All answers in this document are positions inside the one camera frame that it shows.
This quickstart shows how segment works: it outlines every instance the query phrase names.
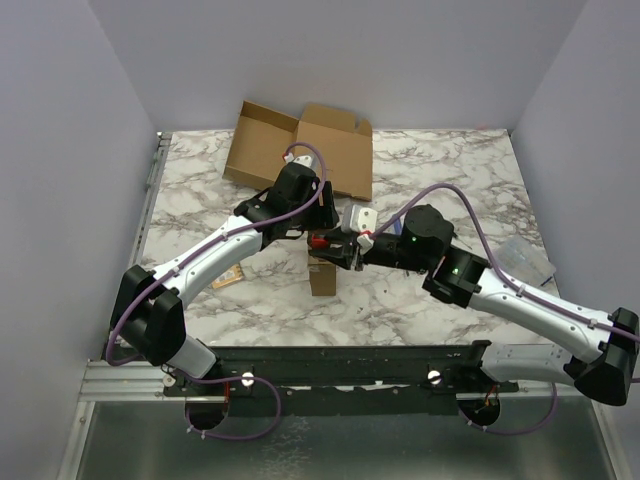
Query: marble tabletop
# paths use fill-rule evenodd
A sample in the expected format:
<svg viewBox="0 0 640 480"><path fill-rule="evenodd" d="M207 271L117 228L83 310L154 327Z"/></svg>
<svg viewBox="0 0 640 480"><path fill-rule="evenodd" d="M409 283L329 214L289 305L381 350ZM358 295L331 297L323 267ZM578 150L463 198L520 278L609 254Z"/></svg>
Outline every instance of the marble tabletop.
<svg viewBox="0 0 640 480"><path fill-rule="evenodd" d="M153 267L199 242L255 191L222 178L233 131L174 133L144 247ZM386 220L436 182L458 185L496 248L515 233L543 248L505 130L379 131L373 137L373 202ZM342 212L350 200L338 199ZM451 192L427 201L453 222L458 244L484 255L471 220ZM187 331L207 345L416 345L488 339L545 342L492 315L444 305L417 274L367 266L338 271L335 297L312 297L302 240L278 241L241 262L245 280L207 288L185 312ZM545 290L557 294L553 284Z"/></svg>

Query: purple cable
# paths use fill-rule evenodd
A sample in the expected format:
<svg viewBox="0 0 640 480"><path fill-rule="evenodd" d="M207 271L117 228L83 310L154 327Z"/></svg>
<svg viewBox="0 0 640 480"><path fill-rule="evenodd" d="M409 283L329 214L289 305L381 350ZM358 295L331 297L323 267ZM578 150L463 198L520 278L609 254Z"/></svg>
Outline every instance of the purple cable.
<svg viewBox="0 0 640 480"><path fill-rule="evenodd" d="M253 229L256 229L256 228L266 227L267 225L271 225L273 223L277 223L277 222L281 222L283 220L287 220L287 219L289 219L291 217L294 217L294 216L298 215L299 213L305 211L307 208L309 208L311 205L313 205L313 203L322 194L322 190L324 188L324 184L327 181L327 165L326 165L326 163L324 161L324 158L322 157L322 154L313 145L310 145L310 144L308 144L306 142L294 142L294 143L292 143L291 145L289 145L287 147L286 151L284 152L285 155L288 154L291 151L291 149L294 148L294 147L305 147L305 148L308 148L316 156L316 158L318 159L318 162L320 162L320 169L322 171L322 173L320 175L320 183L318 184L318 188L316 188L316 191L313 194L313 196L304 205L296 208L295 210L293 210L293 211L291 211L289 213L285 213L284 215L280 215L279 217L271 218L269 220L263 220L262 222L251 223L251 224L248 224L248 225L244 225L242 227L238 227L236 229L233 229L233 230L230 230L229 232L227 232L227 235L225 237L223 237L222 235L219 235L219 236L215 237L210 242L205 243L202 247L200 247L197 250L195 250L191 255L189 255L182 262L180 262L177 265L178 271L181 271L185 266L187 266L195 258L199 257L204 252L209 250L211 247L216 245L218 242L220 242L220 241L222 241L222 240L224 240L226 238L229 238L229 237L231 237L233 235L236 235L238 233L241 233L241 232L245 232L247 230L253 230ZM129 316L131 316L131 314L136 309L136 307L138 307L138 305L140 305L140 303L142 303L143 300L148 298L149 295L151 295L151 293L156 288L158 288L164 282L166 282L171 277L176 276L176 275L178 275L178 274L175 273L173 270L170 270L165 275L163 275L162 277L158 278L155 282L153 282L146 289L144 289L142 291L142 293L140 295L138 295L135 298L135 300L133 302L131 302L131 304L124 311L124 313L122 314L122 316L118 320L118 323L116 323L116 326L113 327L111 335L109 336L109 340L107 341L107 349L106 349L106 352L105 352L105 359L107 360L107 363L109 363L109 365L111 365L113 367L119 367L121 365L125 365L125 364L127 364L129 362L132 362L133 360L139 358L139 355L136 354L136 355L133 355L131 357L123 358L123 359L120 359L120 360L115 360L113 358L113 350L115 348L116 338L118 338L118 335L120 335L120 332L122 331L122 328L124 327L124 324L127 322L127 320L129 319Z"/></svg>
<svg viewBox="0 0 640 480"><path fill-rule="evenodd" d="M405 213L407 213L407 211L413 207L416 203L418 203L423 197L425 197L427 194L433 192L434 190L440 189L440 188L445 188L447 190L452 190L453 192L455 192L460 199L462 200L462 203L464 203L464 206L467 208L467 211L469 212L469 215L471 216L471 220L473 221L473 225L476 228L476 231L478 232L478 236L480 237L480 242L482 242L482 247L484 248L484 251L487 253L487 257L489 259L489 263L491 265L491 267L493 268L493 270L496 272L496 275L498 276L498 278L500 278L500 280L503 281L503 283L507 286L509 286L509 288L518 291L519 287L513 283L509 277L500 269L500 267L498 266L498 262L496 261L496 258L493 255L493 252L491 251L491 248L489 247L489 242L487 241L487 237L484 234L484 231L482 230L482 227L480 226L480 221L478 220L478 216L476 215L475 211L473 210L473 207L471 206L471 203L469 202L469 199L465 196L465 194L462 192L462 190L460 190L458 187L456 187L455 185L452 185L450 183L436 183L434 185L431 185L430 187L425 188L422 192L420 192L418 195L416 195L413 199L411 199L404 207L402 207L398 213L396 213L395 215L393 215L389 220L387 220L380 228L378 228L375 232L373 232L373 234L371 235L371 238L375 238L378 235L380 235L382 232L384 232L387 228L389 228L391 225L393 225L393 223L399 219L400 217L402 217ZM548 300L545 300L543 298L540 298L532 293L527 292L527 290L523 290L521 292L521 295L528 298L529 300L542 305L545 308L548 308L549 310L559 313L561 315L566 315L567 317L576 320L580 323L583 323L585 325L591 325L591 320L583 317L582 315L578 315L575 312L572 312L571 310L567 310L566 308L560 307L558 305L555 305L552 302L549 302ZM601 330L605 330L607 332L610 333L615 333L616 335L620 335L621 337L625 337L628 338L629 340L634 341L635 343L640 343L640 336L638 335L634 335L632 333L629 333L625 330L622 330L621 328L618 327L612 327L609 325L602 325L600 323L596 324L596 327L601 329Z"/></svg>
<svg viewBox="0 0 640 480"><path fill-rule="evenodd" d="M183 373L183 375L190 381L194 383L199 383L202 385L218 385L221 383L248 380L246 377L228 377L228 378L216 378L215 380L202 380L199 378L190 377L185 373ZM204 434L204 436L206 437L217 438L218 440L231 440L235 442L257 440L258 438L262 438L265 435L268 435L269 433L271 433L278 426L278 423L280 423L280 417L282 415L282 400L280 399L280 394L278 393L278 390L276 389L275 385L273 385L273 383L269 382L268 380L265 380L264 378L251 377L251 380L255 380L256 382L260 382L266 385L267 387L269 387L269 389L273 392L273 396L276 399L276 413L273 417L273 421L267 428L265 428L264 430L258 433L253 433L251 435L227 435L224 433L215 433L210 430L198 430L193 426L193 423L191 422L191 412L189 411L189 409L187 409L186 419L187 419L187 423L189 424L189 428L195 432L198 432L201 435Z"/></svg>
<svg viewBox="0 0 640 480"><path fill-rule="evenodd" d="M460 416L462 416L462 418L464 418L467 421L467 424L470 427L475 428L476 430L480 430L484 433L490 433L492 435L500 435L503 437L514 437L517 435L527 435L529 433L536 432L541 428L545 427L549 422L551 422L551 420L553 420L553 417L555 416L557 411L558 411L558 389L555 383L551 384L551 408L549 409L547 414L544 416L544 418L532 427L523 428L520 430L494 430L491 428L486 428L481 425L478 425L477 423L473 423L471 420L469 420L469 418L464 414L462 410L459 410Z"/></svg>

